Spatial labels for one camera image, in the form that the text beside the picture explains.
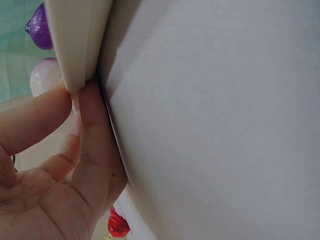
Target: white cloth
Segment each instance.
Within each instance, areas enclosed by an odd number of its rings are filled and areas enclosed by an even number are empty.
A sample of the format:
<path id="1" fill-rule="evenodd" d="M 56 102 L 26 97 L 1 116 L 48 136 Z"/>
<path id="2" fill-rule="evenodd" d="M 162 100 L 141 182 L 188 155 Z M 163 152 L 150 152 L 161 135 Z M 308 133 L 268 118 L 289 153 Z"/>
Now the white cloth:
<path id="1" fill-rule="evenodd" d="M 118 0 L 106 34 L 128 190 L 156 237 L 320 239 L 320 1 Z"/>

